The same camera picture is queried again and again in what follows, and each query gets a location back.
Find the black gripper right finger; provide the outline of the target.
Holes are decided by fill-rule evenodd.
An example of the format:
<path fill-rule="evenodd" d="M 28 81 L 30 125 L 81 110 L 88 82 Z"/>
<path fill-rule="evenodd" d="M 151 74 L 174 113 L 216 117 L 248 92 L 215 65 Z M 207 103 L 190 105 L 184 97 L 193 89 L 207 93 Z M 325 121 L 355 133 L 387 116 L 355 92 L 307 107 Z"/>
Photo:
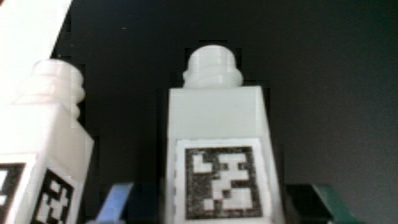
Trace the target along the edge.
<path fill-rule="evenodd" d="M 287 184 L 284 209 L 287 224 L 362 224 L 328 185 Z"/>

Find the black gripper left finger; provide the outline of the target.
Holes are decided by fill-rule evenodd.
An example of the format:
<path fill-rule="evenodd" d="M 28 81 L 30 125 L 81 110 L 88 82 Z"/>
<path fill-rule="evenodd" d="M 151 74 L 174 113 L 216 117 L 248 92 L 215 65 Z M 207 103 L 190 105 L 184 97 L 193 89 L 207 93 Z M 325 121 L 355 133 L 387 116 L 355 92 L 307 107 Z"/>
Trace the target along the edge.
<path fill-rule="evenodd" d="M 99 209 L 96 219 L 87 224 L 126 224 L 122 212 L 131 195 L 133 183 L 115 183 L 112 185 L 104 203 Z"/>

